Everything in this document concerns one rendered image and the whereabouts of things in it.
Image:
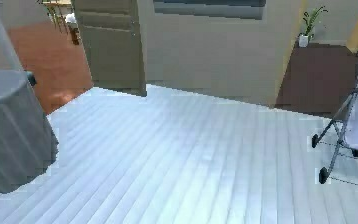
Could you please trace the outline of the white lamp on dark stand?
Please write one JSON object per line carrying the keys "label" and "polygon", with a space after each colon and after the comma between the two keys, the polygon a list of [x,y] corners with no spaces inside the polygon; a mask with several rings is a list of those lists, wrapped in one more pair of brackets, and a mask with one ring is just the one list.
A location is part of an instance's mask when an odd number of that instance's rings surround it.
{"label": "white lamp on dark stand", "polygon": [[72,43],[74,45],[78,45],[79,44],[79,37],[78,37],[79,29],[77,27],[75,14],[74,13],[67,14],[66,18],[65,18],[65,22],[69,28]]}

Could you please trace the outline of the olive green room door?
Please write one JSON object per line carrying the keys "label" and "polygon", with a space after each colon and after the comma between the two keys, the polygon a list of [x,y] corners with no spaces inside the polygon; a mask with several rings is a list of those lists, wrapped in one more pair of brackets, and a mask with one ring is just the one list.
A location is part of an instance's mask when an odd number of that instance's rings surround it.
{"label": "olive green room door", "polygon": [[146,96],[137,0],[71,0],[95,87]]}

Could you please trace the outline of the wooden table with thin legs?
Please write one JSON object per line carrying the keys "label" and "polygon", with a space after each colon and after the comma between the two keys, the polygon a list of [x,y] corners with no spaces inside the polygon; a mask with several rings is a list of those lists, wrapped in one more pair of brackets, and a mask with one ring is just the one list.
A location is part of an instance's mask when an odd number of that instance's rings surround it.
{"label": "wooden table with thin legs", "polygon": [[36,0],[46,9],[47,16],[61,33],[69,33],[65,18],[72,12],[71,0]]}

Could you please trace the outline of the green plant in white pot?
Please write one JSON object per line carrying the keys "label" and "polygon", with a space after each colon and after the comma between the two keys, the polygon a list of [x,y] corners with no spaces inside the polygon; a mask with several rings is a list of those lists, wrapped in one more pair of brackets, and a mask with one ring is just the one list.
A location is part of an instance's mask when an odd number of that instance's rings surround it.
{"label": "green plant in white pot", "polygon": [[319,15],[323,12],[327,12],[325,6],[319,8],[314,8],[311,12],[303,13],[303,21],[305,29],[298,36],[298,46],[301,48],[307,47],[310,41],[315,36],[315,21],[318,19]]}

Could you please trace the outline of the dark framed wall picture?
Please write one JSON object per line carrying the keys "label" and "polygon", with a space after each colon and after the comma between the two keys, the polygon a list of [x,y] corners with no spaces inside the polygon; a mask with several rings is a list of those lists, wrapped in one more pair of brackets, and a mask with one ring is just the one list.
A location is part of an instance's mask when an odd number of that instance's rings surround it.
{"label": "dark framed wall picture", "polygon": [[267,0],[152,0],[162,14],[261,20]]}

